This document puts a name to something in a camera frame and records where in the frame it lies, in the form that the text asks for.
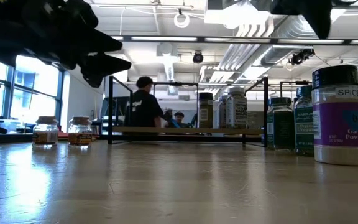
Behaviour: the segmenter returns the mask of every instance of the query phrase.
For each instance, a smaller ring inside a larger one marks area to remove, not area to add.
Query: purple label
[[[358,147],[358,103],[313,106],[314,144]]]

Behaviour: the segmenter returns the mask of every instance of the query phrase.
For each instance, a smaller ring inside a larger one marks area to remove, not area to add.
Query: jar lid
[[[358,69],[354,65],[320,68],[312,74],[313,89],[330,85],[358,85]]]
[[[199,100],[214,100],[214,95],[212,93],[199,93]]]
[[[244,94],[244,88],[233,87],[233,88],[229,89],[229,93],[242,93],[242,94]]]
[[[291,105],[291,98],[289,97],[276,97],[268,99],[268,105]]]
[[[301,86],[296,89],[296,97],[311,96],[311,90],[312,90],[311,85]]]
[[[221,95],[219,97],[219,101],[227,100],[228,98],[229,98],[229,96],[227,96],[227,95]]]
[[[90,121],[89,116],[73,116],[73,119],[70,121],[72,124],[82,124],[82,125],[89,125],[92,122]]]
[[[54,116],[39,116],[36,122],[37,124],[57,124]]]

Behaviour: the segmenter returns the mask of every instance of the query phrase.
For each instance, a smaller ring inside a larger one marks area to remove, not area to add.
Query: black shirt
[[[153,95],[144,90],[137,90],[134,93],[130,126],[155,127],[154,118],[162,116],[163,111]]]

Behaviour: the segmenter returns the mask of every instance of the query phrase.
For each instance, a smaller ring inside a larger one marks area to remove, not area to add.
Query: wooden shelf
[[[263,134],[261,129],[234,129],[234,128],[148,128],[148,127],[112,127],[113,132],[139,133],[220,133],[220,134]]]

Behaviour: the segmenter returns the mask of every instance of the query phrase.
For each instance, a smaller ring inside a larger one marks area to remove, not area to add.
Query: glass jar
[[[198,127],[213,128],[214,95],[212,93],[198,94]]]
[[[358,166],[357,67],[327,67],[312,76],[314,159]]]
[[[73,116],[68,128],[69,147],[87,148],[92,141],[92,127],[90,117]]]
[[[294,104],[295,152],[299,156],[314,156],[311,89],[311,85],[302,86],[296,89],[297,100]]]
[[[229,90],[227,99],[226,125],[228,128],[247,128],[247,98],[244,89],[233,87]]]
[[[292,151],[295,147],[295,130],[291,98],[268,99],[267,148]]]
[[[226,128],[226,103],[229,96],[222,95],[219,98],[219,128]]]
[[[39,148],[51,148],[57,145],[59,129],[54,116],[39,116],[33,129],[32,145]]]

